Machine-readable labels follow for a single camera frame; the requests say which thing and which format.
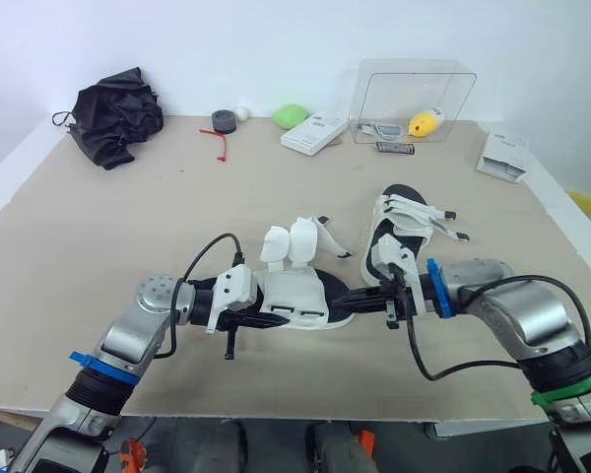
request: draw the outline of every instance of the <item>silver robot arm segment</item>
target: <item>silver robot arm segment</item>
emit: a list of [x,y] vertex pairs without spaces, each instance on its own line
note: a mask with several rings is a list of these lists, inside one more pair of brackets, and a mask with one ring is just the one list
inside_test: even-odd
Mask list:
[[561,300],[535,281],[470,299],[483,285],[511,276],[507,265],[493,259],[440,270],[451,305],[481,319],[535,389],[532,402],[556,424],[550,440],[562,471],[591,471],[591,350]]
[[[71,358],[83,369],[56,400],[9,471],[29,473],[51,464],[57,468],[70,465],[72,469],[65,471],[104,470],[107,453],[99,441],[117,426],[120,410],[163,342],[174,286],[175,280],[168,276],[148,278],[92,354],[73,353]],[[188,322],[194,299],[193,286],[182,283],[176,302],[178,324]]]

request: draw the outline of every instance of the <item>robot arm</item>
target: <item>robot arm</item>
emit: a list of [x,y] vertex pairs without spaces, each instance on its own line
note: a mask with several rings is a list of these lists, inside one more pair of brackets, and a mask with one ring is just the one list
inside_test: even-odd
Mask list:
[[430,261],[429,274],[420,275],[414,253],[392,236],[378,241],[371,260],[384,276],[380,286],[350,291],[333,306],[355,312],[386,311],[388,328],[399,328],[399,322],[407,320],[408,332],[414,315],[427,312],[425,300],[432,301],[442,318],[458,313],[477,316],[516,361],[513,366],[523,371],[534,389],[532,402],[556,424],[551,440],[563,471],[591,471],[590,342],[582,342],[553,292],[531,280],[500,285],[513,271],[494,259],[444,269]]
[[[125,402],[157,358],[171,325],[176,284],[169,276],[145,280],[133,303],[111,324],[92,353],[71,355],[83,368],[14,459],[10,472],[104,471],[108,453],[101,442],[112,434]],[[238,326],[267,328],[289,322],[275,314],[259,313],[256,297],[251,270],[239,264],[207,284],[180,281],[172,321],[205,325],[210,333],[227,331],[226,359],[231,359]]]

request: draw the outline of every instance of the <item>clear plastic box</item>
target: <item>clear plastic box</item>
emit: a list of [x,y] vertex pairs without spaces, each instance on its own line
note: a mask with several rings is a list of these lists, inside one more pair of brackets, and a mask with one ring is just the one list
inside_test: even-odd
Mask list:
[[[475,73],[454,60],[379,59],[362,62],[350,114],[355,143],[445,140],[473,89],[475,79]],[[434,106],[444,113],[444,121],[438,128],[420,138],[407,134],[410,119]],[[361,131],[363,125],[378,125],[383,129],[385,125],[398,125],[401,135],[388,135],[387,140],[383,140]]]

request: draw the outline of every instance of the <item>black roll of tape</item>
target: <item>black roll of tape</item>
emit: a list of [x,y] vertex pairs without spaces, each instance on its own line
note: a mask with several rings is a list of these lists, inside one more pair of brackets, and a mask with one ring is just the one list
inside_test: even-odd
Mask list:
[[230,110],[217,110],[213,113],[213,129],[227,135],[236,131],[236,115]]

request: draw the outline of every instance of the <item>yellow rubber duck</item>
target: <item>yellow rubber duck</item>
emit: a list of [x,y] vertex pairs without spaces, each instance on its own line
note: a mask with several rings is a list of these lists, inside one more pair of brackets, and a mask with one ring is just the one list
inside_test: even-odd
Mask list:
[[444,112],[441,108],[433,106],[415,114],[410,120],[407,132],[412,136],[423,137],[433,133],[443,121]]

